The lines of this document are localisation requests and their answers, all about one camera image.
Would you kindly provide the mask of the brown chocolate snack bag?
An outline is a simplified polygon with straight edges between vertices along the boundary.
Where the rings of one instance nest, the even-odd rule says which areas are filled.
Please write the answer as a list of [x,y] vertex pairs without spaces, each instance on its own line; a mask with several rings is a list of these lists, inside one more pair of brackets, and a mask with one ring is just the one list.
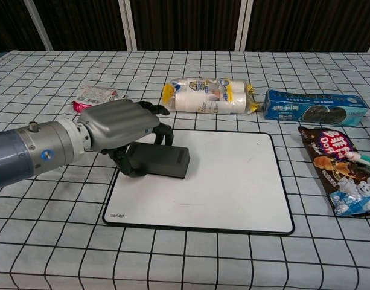
[[336,216],[370,215],[370,171],[346,157],[356,152],[349,137],[328,128],[299,126],[302,143]]

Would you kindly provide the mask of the white pink spouted pouch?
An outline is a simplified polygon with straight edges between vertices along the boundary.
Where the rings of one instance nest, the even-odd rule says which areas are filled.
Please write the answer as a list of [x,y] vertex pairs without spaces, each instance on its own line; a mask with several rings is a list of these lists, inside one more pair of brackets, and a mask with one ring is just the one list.
[[120,94],[115,88],[87,86],[72,99],[71,103],[73,110],[81,113],[85,108],[120,100],[125,97],[124,94]]

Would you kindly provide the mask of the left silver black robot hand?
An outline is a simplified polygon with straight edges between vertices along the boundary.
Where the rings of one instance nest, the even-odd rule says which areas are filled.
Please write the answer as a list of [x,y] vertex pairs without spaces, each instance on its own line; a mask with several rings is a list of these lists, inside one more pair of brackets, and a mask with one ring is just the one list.
[[159,120],[159,114],[170,112],[162,105],[121,99],[82,110],[77,122],[89,131],[91,151],[108,155],[123,175],[137,178],[145,176],[147,170],[133,167],[126,156],[132,142],[155,134],[155,144],[173,144],[173,129]]

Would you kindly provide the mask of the checkered light blue tablecloth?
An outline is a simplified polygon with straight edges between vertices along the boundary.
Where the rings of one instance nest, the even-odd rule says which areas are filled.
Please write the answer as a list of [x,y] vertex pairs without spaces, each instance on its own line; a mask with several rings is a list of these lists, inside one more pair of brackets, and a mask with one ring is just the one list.
[[[12,51],[0,58],[0,131],[76,119],[88,85],[157,103],[179,77],[248,79],[267,89],[361,96],[368,112],[344,132],[370,156],[370,53]],[[173,114],[176,129],[272,136],[295,222],[258,236],[111,227],[103,223],[116,169],[87,154],[75,165],[0,189],[0,289],[370,290],[370,216],[335,217],[298,125],[239,116]]]

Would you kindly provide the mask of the white dry-erase board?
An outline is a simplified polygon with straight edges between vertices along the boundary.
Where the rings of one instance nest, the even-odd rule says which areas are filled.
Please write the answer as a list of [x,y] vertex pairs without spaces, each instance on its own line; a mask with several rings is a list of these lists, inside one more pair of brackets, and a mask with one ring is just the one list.
[[293,222],[272,137],[176,130],[190,151],[184,178],[118,173],[103,221],[163,230],[289,235]]

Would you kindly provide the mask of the dark grey board eraser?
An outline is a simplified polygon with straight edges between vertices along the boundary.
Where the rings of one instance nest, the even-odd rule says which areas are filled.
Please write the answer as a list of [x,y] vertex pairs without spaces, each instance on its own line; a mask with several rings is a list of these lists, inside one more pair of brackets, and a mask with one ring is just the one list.
[[181,178],[187,174],[190,153],[186,147],[134,142],[126,156],[132,167],[148,174]]

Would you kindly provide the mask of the white teal toothbrush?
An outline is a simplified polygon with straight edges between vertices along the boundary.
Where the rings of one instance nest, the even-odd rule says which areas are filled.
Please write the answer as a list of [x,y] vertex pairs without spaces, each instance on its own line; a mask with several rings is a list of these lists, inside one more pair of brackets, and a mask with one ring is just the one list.
[[347,157],[348,160],[352,162],[364,164],[370,167],[370,157],[366,155],[362,155],[358,152],[347,152],[345,156]]

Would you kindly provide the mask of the blue cookie box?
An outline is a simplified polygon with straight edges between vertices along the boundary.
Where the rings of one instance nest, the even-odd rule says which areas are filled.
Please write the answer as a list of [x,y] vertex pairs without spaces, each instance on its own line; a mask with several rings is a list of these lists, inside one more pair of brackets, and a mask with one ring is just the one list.
[[358,95],[296,94],[269,89],[264,99],[264,118],[279,121],[358,125],[368,111]]

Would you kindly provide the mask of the clear pack of white rolls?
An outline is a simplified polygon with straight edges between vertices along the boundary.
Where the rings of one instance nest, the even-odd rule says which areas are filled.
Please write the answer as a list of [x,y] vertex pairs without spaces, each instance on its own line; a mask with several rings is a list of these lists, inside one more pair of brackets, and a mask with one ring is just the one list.
[[254,93],[247,80],[183,78],[164,85],[161,102],[176,112],[243,115],[259,109]]

